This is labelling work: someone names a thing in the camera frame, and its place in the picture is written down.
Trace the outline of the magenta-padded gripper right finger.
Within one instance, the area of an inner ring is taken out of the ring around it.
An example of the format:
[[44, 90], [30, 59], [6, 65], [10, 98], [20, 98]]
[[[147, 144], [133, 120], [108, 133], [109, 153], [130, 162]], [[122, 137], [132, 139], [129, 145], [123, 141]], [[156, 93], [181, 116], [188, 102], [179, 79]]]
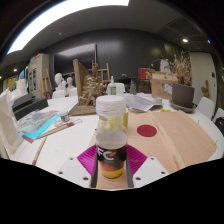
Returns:
[[168, 175], [156, 157], [147, 157], [131, 145], [127, 146], [126, 173], [129, 188], [140, 188]]

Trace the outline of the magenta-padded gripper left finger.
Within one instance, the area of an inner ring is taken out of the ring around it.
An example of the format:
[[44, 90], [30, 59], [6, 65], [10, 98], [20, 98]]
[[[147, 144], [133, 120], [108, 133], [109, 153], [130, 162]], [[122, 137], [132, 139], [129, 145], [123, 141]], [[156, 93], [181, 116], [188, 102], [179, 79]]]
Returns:
[[77, 157], [69, 157], [57, 175], [84, 188], [95, 188], [98, 178], [96, 146], [91, 146]]

